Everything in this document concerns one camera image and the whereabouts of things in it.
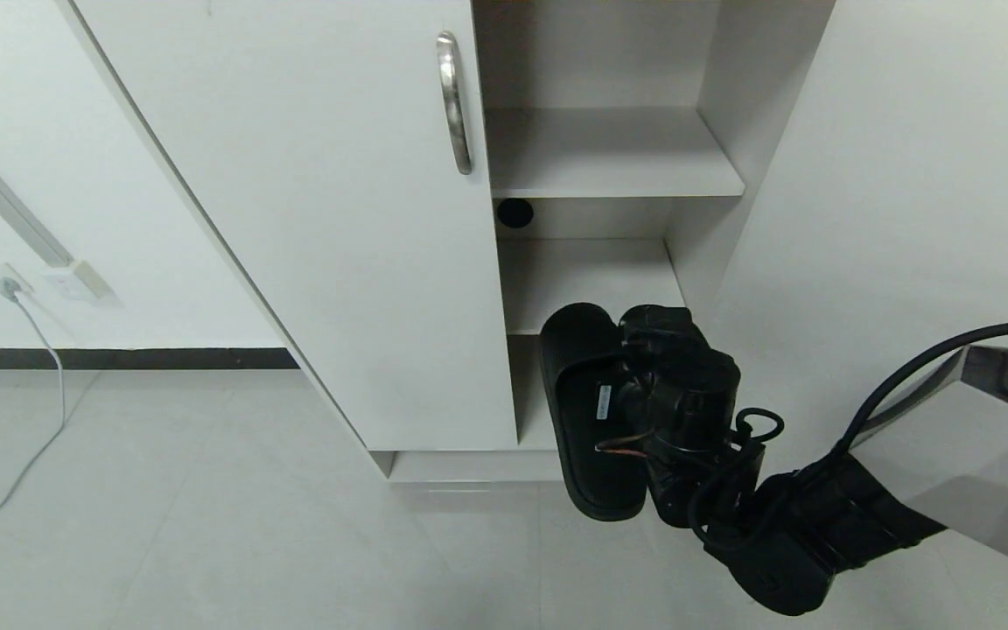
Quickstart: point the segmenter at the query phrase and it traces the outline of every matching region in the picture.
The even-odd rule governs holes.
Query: cabinet shelf
[[[614,321],[637,303],[683,304],[660,240],[501,241],[497,250],[509,335],[538,335],[577,301],[599,304]]]
[[[495,197],[740,196],[694,108],[487,111]]]

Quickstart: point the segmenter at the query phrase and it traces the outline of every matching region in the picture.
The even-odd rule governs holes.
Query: power outlet
[[[83,260],[77,260],[69,267],[47,268],[41,275],[65,299],[98,302],[108,292],[108,284],[91,264]]]
[[[8,262],[0,262],[0,280],[3,278],[12,278],[13,282],[17,282],[17,286],[21,287],[21,292],[25,292],[25,294],[33,292],[33,287],[29,286],[29,283],[18,275],[15,268],[11,267]]]

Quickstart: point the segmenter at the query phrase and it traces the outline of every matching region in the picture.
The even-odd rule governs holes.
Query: shelf
[[[495,197],[740,196],[691,108],[488,110]]]
[[[556,451],[401,451],[388,481],[562,481],[562,469]]]
[[[555,310],[597,303],[614,322],[637,303],[683,306],[660,240],[532,240],[497,243],[509,335],[538,335]]]

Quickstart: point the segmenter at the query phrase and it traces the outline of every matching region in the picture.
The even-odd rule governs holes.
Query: black slipper
[[[572,303],[551,314],[539,334],[543,387],[554,422],[559,462],[571,499],[596,520],[633,518],[644,507],[643,460],[599,454],[604,439],[633,432],[614,397],[627,375],[620,331],[593,303]]]

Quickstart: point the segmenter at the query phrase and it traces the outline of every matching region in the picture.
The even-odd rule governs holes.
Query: plug
[[[0,294],[3,294],[4,298],[17,301],[17,291],[20,290],[23,288],[21,288],[21,284],[17,283],[17,280],[10,278],[10,276],[0,278]]]

